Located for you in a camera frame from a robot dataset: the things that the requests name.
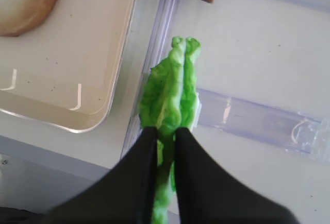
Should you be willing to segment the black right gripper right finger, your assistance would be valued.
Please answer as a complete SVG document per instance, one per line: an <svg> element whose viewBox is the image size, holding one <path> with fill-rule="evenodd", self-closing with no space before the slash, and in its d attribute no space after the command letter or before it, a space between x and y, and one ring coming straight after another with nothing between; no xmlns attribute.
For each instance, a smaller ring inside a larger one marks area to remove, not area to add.
<svg viewBox="0 0 330 224"><path fill-rule="evenodd" d="M175 134L175 184L181 223L298 223L283 205L230 175L189 129Z"/></svg>

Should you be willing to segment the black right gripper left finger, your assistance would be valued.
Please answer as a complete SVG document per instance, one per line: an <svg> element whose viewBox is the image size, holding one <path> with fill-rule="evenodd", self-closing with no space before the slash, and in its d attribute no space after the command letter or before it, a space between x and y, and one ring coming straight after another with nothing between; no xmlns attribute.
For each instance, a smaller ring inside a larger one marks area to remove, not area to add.
<svg viewBox="0 0 330 224"><path fill-rule="evenodd" d="M108 174L41 223L151 223L156 171L157 129L147 127Z"/></svg>

